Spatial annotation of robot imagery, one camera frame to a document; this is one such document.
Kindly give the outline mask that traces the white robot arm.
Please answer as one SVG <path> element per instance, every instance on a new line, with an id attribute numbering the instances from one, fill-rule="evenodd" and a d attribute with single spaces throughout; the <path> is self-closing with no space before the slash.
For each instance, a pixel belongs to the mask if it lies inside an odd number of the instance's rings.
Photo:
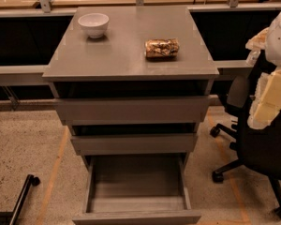
<path id="1" fill-rule="evenodd" d="M 265 58 L 275 65 L 270 74 L 261 73 L 247 124 L 253 129 L 269 126 L 281 111 L 281 11 L 270 26 L 250 38 L 245 47 L 265 51 Z"/>

